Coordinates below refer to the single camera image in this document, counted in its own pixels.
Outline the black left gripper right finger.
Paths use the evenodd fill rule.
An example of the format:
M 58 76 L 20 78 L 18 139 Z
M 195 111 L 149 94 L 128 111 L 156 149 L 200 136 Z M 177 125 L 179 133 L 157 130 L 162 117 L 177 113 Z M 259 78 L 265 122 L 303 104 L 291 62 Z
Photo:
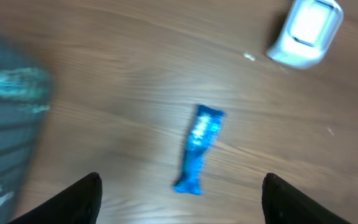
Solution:
M 274 173 L 264 178 L 262 209 L 266 224 L 350 224 Z

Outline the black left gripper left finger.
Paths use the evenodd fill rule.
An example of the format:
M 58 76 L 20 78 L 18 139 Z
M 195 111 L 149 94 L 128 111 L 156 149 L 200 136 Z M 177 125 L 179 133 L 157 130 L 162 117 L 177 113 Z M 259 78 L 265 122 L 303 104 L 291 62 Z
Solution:
M 101 177 L 92 172 L 9 224 L 95 224 L 102 194 Z

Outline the blue snack wrapper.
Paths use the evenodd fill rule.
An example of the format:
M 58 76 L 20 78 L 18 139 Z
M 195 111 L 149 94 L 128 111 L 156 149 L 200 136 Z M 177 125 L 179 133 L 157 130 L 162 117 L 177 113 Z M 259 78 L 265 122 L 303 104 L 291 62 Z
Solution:
M 173 184 L 178 193 L 201 195 L 201 171 L 205 154 L 219 136 L 225 112 L 198 105 L 183 148 L 181 171 Z

